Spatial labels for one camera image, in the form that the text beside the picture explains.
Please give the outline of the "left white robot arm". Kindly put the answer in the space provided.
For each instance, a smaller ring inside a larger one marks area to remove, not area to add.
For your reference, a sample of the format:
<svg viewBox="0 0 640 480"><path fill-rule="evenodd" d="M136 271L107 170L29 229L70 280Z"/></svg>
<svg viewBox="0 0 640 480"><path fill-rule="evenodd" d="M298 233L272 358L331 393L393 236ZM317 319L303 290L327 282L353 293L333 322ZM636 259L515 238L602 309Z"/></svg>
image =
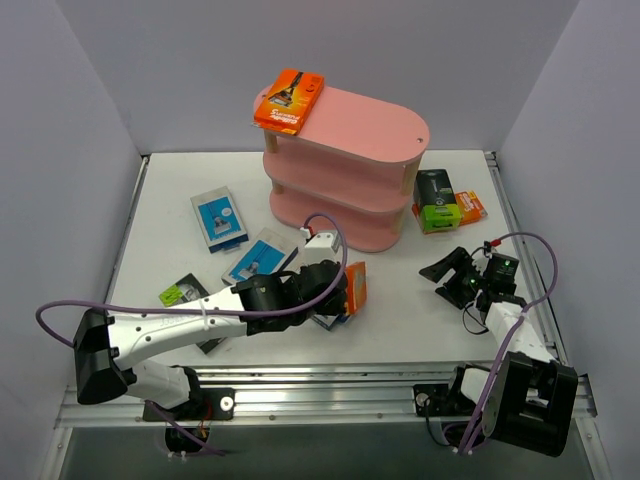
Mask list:
<svg viewBox="0 0 640 480"><path fill-rule="evenodd" d="M341 315L348 286L343 265L324 260L294 273L255 275L159 314L90 308L73 339L77 401L97 405L129 395L190 419L203 402L195 371L153 356L200 341L283 332L315 314Z"/></svg>

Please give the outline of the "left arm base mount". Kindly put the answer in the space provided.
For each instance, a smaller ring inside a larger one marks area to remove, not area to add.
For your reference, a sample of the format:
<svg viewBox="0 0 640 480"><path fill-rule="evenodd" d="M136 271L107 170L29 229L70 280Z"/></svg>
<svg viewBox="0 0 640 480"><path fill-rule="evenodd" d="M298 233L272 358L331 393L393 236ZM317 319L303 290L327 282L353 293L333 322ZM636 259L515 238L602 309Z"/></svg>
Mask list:
<svg viewBox="0 0 640 480"><path fill-rule="evenodd" d="M210 444L211 423L234 418L236 391L232 388L205 388L194 399L171 409L147 401L145 422L164 422L163 446L170 454L226 456L227 452Z"/></svg>

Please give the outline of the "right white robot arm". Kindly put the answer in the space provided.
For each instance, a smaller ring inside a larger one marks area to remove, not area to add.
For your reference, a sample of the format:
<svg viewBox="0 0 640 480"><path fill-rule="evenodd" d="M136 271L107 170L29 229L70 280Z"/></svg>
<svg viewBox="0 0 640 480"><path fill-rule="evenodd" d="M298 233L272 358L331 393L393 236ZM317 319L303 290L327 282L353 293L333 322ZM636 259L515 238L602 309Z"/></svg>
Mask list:
<svg viewBox="0 0 640 480"><path fill-rule="evenodd" d="M466 312L475 307L481 333L498 346L498 365L463 364L448 384L417 385L415 407L432 421L445 417L439 444L471 452L496 440L550 457L565 448L578 389L574 368L548 351L516 293L518 259L482 247L477 262L462 247L424 267L436 294Z"/></svg>

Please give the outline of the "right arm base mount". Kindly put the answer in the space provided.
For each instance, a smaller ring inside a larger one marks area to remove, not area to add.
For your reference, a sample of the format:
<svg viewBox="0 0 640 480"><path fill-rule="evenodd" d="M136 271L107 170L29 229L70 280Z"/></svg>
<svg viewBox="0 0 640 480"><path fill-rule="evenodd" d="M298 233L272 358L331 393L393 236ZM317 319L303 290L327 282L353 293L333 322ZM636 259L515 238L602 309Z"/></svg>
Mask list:
<svg viewBox="0 0 640 480"><path fill-rule="evenodd" d="M418 383L412 391L415 413L425 420L431 440L456 452L475 404L445 383Z"/></svg>

